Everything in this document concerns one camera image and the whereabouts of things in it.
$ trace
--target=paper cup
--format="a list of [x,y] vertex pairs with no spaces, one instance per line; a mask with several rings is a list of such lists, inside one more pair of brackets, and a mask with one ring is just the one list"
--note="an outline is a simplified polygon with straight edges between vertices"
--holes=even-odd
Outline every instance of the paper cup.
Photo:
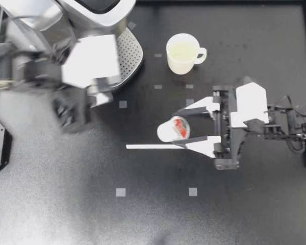
[[158,127],[158,137],[163,142],[172,142],[188,139],[190,136],[190,127],[188,122],[180,116],[174,116],[169,121]]

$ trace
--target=cup rim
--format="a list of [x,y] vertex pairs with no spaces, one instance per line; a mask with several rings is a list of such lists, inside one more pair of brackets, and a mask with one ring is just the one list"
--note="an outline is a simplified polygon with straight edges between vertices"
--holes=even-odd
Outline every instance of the cup rim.
[[195,58],[189,60],[189,61],[178,61],[176,60],[175,58],[173,58],[171,55],[169,55],[169,47],[170,47],[170,43],[172,42],[172,39],[175,38],[176,36],[187,36],[187,37],[190,37],[193,39],[193,41],[197,44],[197,50],[199,50],[200,46],[199,46],[199,42],[198,40],[193,36],[193,35],[190,35],[188,33],[178,33],[178,34],[175,34],[173,35],[172,37],[169,38],[168,42],[167,42],[167,45],[166,45],[166,53],[167,53],[167,57],[172,60],[173,62],[176,62],[176,63],[180,63],[180,64],[187,64],[187,63],[191,63],[193,61],[195,61]]

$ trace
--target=motion-blurred robot arm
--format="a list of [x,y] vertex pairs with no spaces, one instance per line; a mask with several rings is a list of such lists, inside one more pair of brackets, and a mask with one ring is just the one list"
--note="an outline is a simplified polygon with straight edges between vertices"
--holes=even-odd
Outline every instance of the motion-blurred robot arm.
[[126,27],[135,2],[0,0],[8,16],[1,26],[13,22],[28,41],[0,43],[0,89],[52,89],[62,126],[84,124],[84,103],[111,102],[142,63],[142,47]]
[[[285,99],[289,105],[280,106]],[[236,89],[214,86],[213,96],[179,110],[174,116],[202,114],[214,120],[213,136],[172,143],[214,158],[217,169],[239,167],[241,146],[249,134],[264,136],[268,140],[283,140],[297,154],[302,154],[306,149],[306,113],[295,109],[288,96],[268,105],[266,90],[249,77],[245,77],[243,85]]]

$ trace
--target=liquid in mug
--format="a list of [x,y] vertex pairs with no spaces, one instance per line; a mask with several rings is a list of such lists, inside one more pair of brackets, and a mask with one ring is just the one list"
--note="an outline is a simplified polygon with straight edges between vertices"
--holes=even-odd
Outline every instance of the liquid in mug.
[[197,48],[191,42],[177,42],[170,47],[170,56],[179,62],[196,58]]

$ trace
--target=white square marker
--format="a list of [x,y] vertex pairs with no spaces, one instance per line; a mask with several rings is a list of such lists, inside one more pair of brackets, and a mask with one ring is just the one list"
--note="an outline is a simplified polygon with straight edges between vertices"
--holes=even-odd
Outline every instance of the white square marker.
[[197,188],[188,188],[188,194],[190,197],[196,197],[197,196]]
[[116,197],[124,198],[126,196],[126,188],[116,188]]
[[135,27],[136,27],[136,24],[130,21],[128,24],[128,28],[132,30]]
[[186,88],[187,89],[193,89],[194,88],[194,84],[186,84]]
[[154,89],[162,89],[162,85],[154,85]]
[[127,108],[127,101],[119,101],[119,108],[120,109]]
[[194,103],[194,99],[186,99],[186,106],[190,106]]

